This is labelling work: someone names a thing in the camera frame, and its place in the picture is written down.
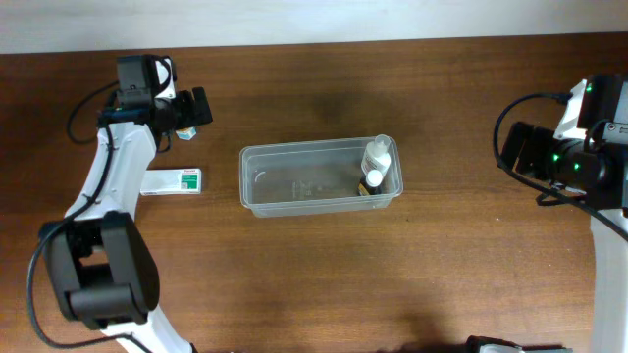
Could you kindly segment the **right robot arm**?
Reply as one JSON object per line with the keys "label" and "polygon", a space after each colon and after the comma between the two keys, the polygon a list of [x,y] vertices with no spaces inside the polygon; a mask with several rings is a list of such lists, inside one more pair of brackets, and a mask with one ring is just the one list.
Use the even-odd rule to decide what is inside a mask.
{"label": "right robot arm", "polygon": [[513,124],[493,142],[497,166],[539,191],[542,207],[591,218],[596,274],[594,352],[627,349],[627,76],[591,75],[570,91],[539,93],[565,111],[554,129]]}

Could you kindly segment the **white plastic bottle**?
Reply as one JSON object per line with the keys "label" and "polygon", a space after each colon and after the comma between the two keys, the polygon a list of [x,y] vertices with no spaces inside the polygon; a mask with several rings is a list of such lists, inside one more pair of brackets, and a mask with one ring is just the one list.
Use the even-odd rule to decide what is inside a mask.
{"label": "white plastic bottle", "polygon": [[364,175],[374,170],[379,171],[383,176],[386,175],[392,162],[389,153],[391,143],[387,135],[380,134],[366,145],[361,161],[361,170]]}

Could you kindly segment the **dark bottle white cap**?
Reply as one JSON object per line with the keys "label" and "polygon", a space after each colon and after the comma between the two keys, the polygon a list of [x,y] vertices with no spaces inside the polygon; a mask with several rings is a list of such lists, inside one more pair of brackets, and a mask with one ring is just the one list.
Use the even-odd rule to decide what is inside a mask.
{"label": "dark bottle white cap", "polygon": [[360,196],[374,196],[382,193],[382,182],[384,177],[378,170],[372,170],[364,175],[358,184],[358,194]]}

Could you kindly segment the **small jar gold lid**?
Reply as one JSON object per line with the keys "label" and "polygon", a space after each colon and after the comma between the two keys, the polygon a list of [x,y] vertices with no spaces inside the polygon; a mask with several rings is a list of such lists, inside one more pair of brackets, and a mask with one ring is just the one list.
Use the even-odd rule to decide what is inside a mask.
{"label": "small jar gold lid", "polygon": [[179,129],[179,130],[176,131],[176,135],[181,140],[190,141],[190,140],[192,140],[192,138],[194,136],[196,136],[196,128],[195,127],[188,127],[188,128],[184,128],[184,129]]}

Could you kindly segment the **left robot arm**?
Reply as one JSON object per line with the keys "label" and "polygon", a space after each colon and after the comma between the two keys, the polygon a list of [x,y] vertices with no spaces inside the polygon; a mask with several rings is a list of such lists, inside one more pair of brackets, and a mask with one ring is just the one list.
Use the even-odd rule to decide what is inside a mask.
{"label": "left robot arm", "polygon": [[169,56],[120,57],[117,76],[103,88],[109,97],[97,114],[97,151],[80,195],[62,220],[39,231],[28,264],[26,309],[38,338],[63,348],[35,314],[33,280],[43,260],[63,317],[102,334],[72,348],[116,341],[128,352],[193,352],[159,306],[158,269],[134,214],[161,140],[211,123],[211,110],[203,88],[176,89]]}

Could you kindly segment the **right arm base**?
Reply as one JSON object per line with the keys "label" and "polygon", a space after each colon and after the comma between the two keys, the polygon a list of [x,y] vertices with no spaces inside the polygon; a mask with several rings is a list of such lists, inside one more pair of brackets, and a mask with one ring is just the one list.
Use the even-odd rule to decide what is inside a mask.
{"label": "right arm base", "polygon": [[560,344],[520,345],[512,341],[471,335],[464,344],[464,353],[573,353]]}

